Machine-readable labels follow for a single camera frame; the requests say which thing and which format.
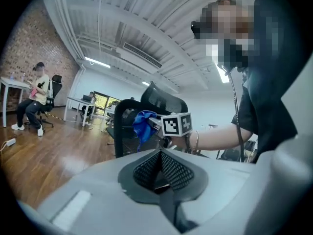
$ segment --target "brick wall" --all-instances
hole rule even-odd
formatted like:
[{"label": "brick wall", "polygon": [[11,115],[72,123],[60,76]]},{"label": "brick wall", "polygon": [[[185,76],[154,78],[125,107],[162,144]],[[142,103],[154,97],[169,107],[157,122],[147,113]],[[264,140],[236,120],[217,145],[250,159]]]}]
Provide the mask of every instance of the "brick wall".
[{"label": "brick wall", "polygon": [[[43,0],[34,0],[12,29],[1,54],[0,76],[10,77],[14,72],[14,79],[20,81],[25,72],[25,81],[33,81],[35,72],[32,68],[38,62],[45,64],[46,73],[50,78],[55,74],[62,76],[63,86],[55,98],[55,105],[65,105],[79,66],[56,32]],[[9,88],[7,111],[16,110],[20,92],[19,89]],[[2,112],[3,93],[2,85],[0,112]],[[24,91],[23,100],[28,96],[29,92]]]}]

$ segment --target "chair headrest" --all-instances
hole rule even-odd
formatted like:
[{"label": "chair headrest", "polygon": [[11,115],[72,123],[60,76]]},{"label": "chair headrest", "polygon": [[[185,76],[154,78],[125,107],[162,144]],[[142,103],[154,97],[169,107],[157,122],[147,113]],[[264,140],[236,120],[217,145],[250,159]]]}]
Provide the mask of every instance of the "chair headrest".
[{"label": "chair headrest", "polygon": [[61,84],[61,79],[62,79],[62,76],[60,76],[60,75],[54,75],[52,77],[52,81],[54,81],[56,83],[60,83],[60,84]]}]

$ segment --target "white sneaker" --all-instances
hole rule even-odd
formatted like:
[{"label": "white sneaker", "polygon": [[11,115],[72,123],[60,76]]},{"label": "white sneaker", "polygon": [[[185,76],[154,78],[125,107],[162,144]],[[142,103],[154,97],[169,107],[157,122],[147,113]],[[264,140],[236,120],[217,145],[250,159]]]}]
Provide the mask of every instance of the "white sneaker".
[{"label": "white sneaker", "polygon": [[37,135],[38,135],[38,137],[41,137],[43,134],[44,134],[43,126],[40,125],[40,129],[37,130]]},{"label": "white sneaker", "polygon": [[21,131],[25,129],[24,125],[22,125],[21,127],[19,127],[17,123],[11,125],[11,128],[12,128],[13,130],[21,130]]}]

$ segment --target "laptop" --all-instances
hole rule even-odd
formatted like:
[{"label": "laptop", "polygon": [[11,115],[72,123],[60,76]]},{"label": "laptop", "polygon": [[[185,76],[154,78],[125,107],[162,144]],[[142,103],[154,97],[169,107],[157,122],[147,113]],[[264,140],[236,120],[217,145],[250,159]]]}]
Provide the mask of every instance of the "laptop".
[{"label": "laptop", "polygon": [[91,96],[87,96],[87,95],[83,95],[82,100],[85,101],[85,102],[91,102],[92,97]]}]

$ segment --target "yellow shirt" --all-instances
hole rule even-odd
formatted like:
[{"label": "yellow shirt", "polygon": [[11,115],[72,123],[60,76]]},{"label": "yellow shirt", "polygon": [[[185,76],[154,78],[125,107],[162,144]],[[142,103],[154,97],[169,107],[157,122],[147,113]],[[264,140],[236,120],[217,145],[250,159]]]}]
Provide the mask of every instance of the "yellow shirt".
[{"label": "yellow shirt", "polygon": [[[49,76],[47,74],[43,75],[42,77],[38,78],[36,80],[36,85],[38,86],[38,84],[42,84],[41,89],[47,93],[48,87],[49,87]],[[35,101],[40,102],[41,104],[45,104],[46,100],[47,100],[47,95],[42,95],[40,93],[36,93],[34,97],[32,97],[31,95],[29,95],[29,98]]]}]

